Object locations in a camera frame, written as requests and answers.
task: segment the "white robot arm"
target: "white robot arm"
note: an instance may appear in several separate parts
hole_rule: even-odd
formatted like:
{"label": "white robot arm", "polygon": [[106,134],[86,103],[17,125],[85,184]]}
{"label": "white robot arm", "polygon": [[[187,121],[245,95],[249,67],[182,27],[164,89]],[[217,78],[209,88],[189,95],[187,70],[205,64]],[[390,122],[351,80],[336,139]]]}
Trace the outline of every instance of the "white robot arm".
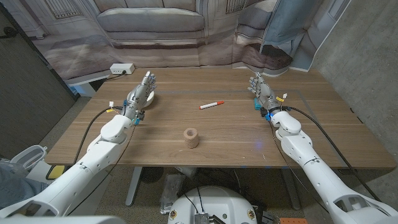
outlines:
{"label": "white robot arm", "polygon": [[282,150],[304,170],[336,224],[397,223],[398,212],[385,203],[361,195],[347,187],[313,149],[301,124],[281,107],[259,73],[251,78],[251,87],[278,130]]}
{"label": "white robot arm", "polygon": [[141,84],[128,94],[127,104],[121,114],[102,127],[101,134],[90,143],[87,153],[75,165],[43,192],[0,210],[0,218],[17,214],[27,217],[64,216],[94,175],[120,157],[122,145],[129,140],[126,133],[134,126],[134,122],[144,118],[141,109],[155,87],[155,75],[147,72]]}

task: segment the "gray wall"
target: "gray wall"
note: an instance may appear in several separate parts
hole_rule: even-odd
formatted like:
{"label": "gray wall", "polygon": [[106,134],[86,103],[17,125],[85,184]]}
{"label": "gray wall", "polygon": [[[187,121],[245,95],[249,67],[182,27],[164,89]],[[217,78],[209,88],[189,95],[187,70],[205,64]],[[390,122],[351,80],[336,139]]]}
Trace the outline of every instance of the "gray wall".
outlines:
{"label": "gray wall", "polygon": [[[312,66],[398,161],[398,1],[352,0]],[[398,210],[398,170],[369,183]]]}
{"label": "gray wall", "polygon": [[[0,11],[0,35],[14,27]],[[38,144],[75,103],[24,39],[0,39],[0,156],[11,159]]]}

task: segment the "jeans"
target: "jeans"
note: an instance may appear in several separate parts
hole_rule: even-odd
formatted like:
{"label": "jeans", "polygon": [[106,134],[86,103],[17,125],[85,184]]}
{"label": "jeans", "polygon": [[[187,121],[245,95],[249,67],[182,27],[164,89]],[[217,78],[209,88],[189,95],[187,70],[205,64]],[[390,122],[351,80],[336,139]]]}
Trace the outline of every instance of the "jeans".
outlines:
{"label": "jeans", "polygon": [[43,191],[48,184],[19,177],[10,167],[0,164],[0,209],[31,198]]}

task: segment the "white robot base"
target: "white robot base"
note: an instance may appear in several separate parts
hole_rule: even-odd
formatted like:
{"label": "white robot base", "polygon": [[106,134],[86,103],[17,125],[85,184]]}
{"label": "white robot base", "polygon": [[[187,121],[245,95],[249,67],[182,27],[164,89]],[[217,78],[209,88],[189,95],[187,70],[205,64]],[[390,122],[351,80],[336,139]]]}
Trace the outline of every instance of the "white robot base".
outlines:
{"label": "white robot base", "polygon": [[168,224],[209,223],[211,219],[230,224],[257,223],[253,207],[240,194],[225,187],[204,186],[189,191],[175,201]]}

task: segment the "white power strip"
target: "white power strip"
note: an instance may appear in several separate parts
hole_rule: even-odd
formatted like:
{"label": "white power strip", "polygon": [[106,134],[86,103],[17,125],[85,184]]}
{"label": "white power strip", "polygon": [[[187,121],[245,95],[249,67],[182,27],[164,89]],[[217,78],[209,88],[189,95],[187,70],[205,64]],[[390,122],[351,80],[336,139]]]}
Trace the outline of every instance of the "white power strip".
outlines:
{"label": "white power strip", "polygon": [[113,75],[120,75],[123,71],[126,71],[126,74],[132,74],[136,68],[132,63],[114,63],[109,69]]}

